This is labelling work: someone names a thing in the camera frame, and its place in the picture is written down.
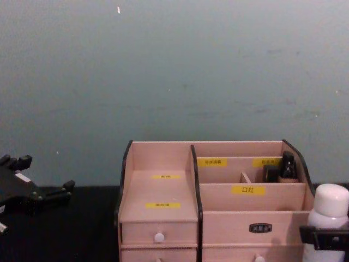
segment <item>black edge trim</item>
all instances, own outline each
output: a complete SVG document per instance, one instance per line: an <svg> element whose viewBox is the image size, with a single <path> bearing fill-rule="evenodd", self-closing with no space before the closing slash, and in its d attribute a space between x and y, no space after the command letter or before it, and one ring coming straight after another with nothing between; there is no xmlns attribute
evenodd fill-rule
<svg viewBox="0 0 349 262"><path fill-rule="evenodd" d="M283 139L282 141L291 149L293 149L295 153L299 156L300 162L302 163L302 166L305 172L306 181L308 182L308 186L310 188L311 193L313 194L313 196L315 196L315 188L314 188L314 185L311 183L308 167L306 166L306 163L302 154L294 146L292 146L286 139Z"/></svg>
<svg viewBox="0 0 349 262"><path fill-rule="evenodd" d="M119 195L118 195L118 199L116 201L116 208L115 208L115 212L114 212L114 226L115 226L115 230L116 230L116 242L117 242L117 261L119 261L119 246L121 245L121 243L119 243L119 237L118 237L118 217L119 217L119 208L120 208L120 204L121 204L121 200L122 200L122 195L124 192L124 182L125 182L125 171L126 171L126 160L127 160L127 155L129 153L130 147L132 145L133 140L130 140L129 143L127 144L125 153L124 153L124 157L122 159L122 167L121 167L121 177L120 177L120 185L119 185Z"/></svg>
<svg viewBox="0 0 349 262"><path fill-rule="evenodd" d="M190 145L191 154L194 164L194 173L195 173L195 194L197 201L197 213L198 213L198 240L197 240L197 254L196 261L202 261L202 233L203 233L203 214L202 214L202 203L200 197L200 185L198 180L198 171L197 171L197 159L194 145Z"/></svg>

